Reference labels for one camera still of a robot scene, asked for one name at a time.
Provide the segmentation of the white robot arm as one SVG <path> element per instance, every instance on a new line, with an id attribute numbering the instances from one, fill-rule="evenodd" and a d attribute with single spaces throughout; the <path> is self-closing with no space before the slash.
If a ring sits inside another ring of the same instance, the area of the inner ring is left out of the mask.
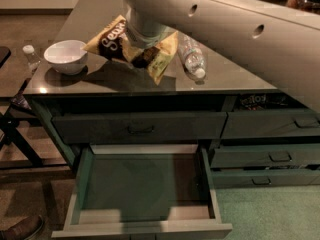
<path id="1" fill-rule="evenodd" d="M 320 16 L 258 0 L 125 0 L 320 111 Z"/>

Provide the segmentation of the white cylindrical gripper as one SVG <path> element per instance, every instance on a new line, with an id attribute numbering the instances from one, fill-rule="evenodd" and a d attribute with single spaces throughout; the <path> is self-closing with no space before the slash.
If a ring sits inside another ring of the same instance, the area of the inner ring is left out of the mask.
<path id="1" fill-rule="evenodd" d="M 162 10 L 130 8 L 126 14 L 126 34 L 129 40 L 126 37 L 120 39 L 120 61 L 131 63 L 143 53 L 143 49 L 158 44 L 168 36 L 169 26 L 170 15 Z"/>

